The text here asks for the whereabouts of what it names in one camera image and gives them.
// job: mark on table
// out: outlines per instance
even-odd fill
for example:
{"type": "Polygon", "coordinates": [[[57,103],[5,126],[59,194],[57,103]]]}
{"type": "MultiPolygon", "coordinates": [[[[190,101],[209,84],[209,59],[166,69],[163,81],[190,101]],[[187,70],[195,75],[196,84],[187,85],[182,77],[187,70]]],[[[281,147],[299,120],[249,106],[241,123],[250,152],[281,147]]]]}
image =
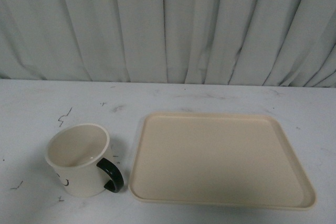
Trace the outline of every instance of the mark on table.
{"type": "Polygon", "coordinates": [[[263,108],[263,111],[265,111],[266,113],[271,114],[271,115],[276,115],[276,114],[274,114],[272,111],[270,111],[270,110],[268,110],[268,109],[265,109],[265,108],[263,108]]]}
{"type": "Polygon", "coordinates": [[[320,163],[319,163],[319,164],[317,164],[317,166],[321,166],[321,165],[323,165],[323,161],[322,161],[322,159],[321,159],[321,158],[319,158],[319,161],[320,161],[320,163]]]}
{"type": "Polygon", "coordinates": [[[192,99],[211,98],[218,100],[226,100],[226,99],[236,99],[237,97],[221,97],[212,94],[186,94],[186,95],[175,95],[174,98],[192,98],[192,99]]]}
{"type": "Polygon", "coordinates": [[[153,95],[157,97],[160,94],[159,89],[155,89],[153,95]]]}
{"type": "Polygon", "coordinates": [[[114,107],[114,108],[111,110],[111,112],[112,112],[112,113],[116,113],[116,112],[118,112],[118,111],[123,110],[124,108],[125,108],[125,105],[119,105],[119,106],[114,107]]]}
{"type": "Polygon", "coordinates": [[[194,112],[194,110],[190,109],[190,108],[181,108],[182,111],[185,112],[194,112]]]}
{"type": "Polygon", "coordinates": [[[22,183],[23,183],[23,180],[21,181],[21,183],[17,187],[12,187],[11,190],[17,190],[17,189],[19,189],[19,187],[22,185],[22,183]]]}
{"type": "Polygon", "coordinates": [[[336,153],[335,153],[335,152],[333,152],[333,151],[331,151],[331,150],[329,150],[329,149],[327,149],[327,148],[321,148],[321,151],[324,151],[324,152],[326,152],[327,154],[329,154],[329,155],[332,155],[332,156],[335,156],[335,157],[336,157],[336,153]]]}
{"type": "Polygon", "coordinates": [[[273,94],[277,97],[281,97],[281,96],[285,95],[284,93],[280,93],[280,92],[278,92],[274,89],[270,89],[270,91],[273,92],[273,94]]]}
{"type": "Polygon", "coordinates": [[[85,200],[82,201],[82,203],[78,206],[78,209],[84,208],[87,206],[87,202],[85,200]]]}
{"type": "Polygon", "coordinates": [[[70,114],[71,110],[72,110],[72,107],[70,108],[69,112],[68,112],[66,115],[61,115],[61,116],[59,117],[58,122],[61,122],[61,124],[59,125],[60,127],[61,127],[62,124],[64,123],[64,121],[62,120],[62,118],[68,116],[68,115],[70,114]]]}

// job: backdrop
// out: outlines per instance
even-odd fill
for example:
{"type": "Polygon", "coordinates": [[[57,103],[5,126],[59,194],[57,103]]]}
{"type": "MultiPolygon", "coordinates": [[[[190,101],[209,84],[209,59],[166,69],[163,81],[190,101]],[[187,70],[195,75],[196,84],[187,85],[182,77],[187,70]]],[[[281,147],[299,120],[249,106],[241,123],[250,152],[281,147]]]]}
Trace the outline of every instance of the backdrop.
{"type": "Polygon", "coordinates": [[[336,0],[0,0],[0,77],[336,87],[336,0]]]}

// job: beige tray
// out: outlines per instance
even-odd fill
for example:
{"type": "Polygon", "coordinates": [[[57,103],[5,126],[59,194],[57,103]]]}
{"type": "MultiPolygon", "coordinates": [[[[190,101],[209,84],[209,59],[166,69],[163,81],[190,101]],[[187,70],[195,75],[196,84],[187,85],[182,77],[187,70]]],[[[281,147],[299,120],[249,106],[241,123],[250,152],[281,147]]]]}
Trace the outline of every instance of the beige tray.
{"type": "Polygon", "coordinates": [[[304,210],[316,200],[279,123],[265,115],[150,114],[129,188],[140,201],[304,210]]]}

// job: curtain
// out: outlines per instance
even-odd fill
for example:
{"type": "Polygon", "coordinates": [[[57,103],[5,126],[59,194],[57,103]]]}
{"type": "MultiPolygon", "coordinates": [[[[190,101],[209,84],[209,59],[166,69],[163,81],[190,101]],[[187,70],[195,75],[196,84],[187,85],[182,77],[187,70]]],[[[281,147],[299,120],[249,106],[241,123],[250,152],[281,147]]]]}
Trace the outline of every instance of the curtain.
{"type": "Polygon", "coordinates": [[[0,0],[0,78],[336,87],[336,0],[0,0]]]}

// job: mug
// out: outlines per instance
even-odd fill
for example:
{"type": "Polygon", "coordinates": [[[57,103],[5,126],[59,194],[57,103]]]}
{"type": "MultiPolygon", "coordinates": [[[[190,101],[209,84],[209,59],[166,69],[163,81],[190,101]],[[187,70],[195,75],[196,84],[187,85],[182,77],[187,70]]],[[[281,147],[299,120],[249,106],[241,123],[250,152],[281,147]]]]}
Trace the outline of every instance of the mug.
{"type": "Polygon", "coordinates": [[[50,140],[45,159],[73,196],[89,197],[105,189],[117,193],[124,185],[119,169],[111,162],[109,133],[97,124],[60,131],[50,140]]]}

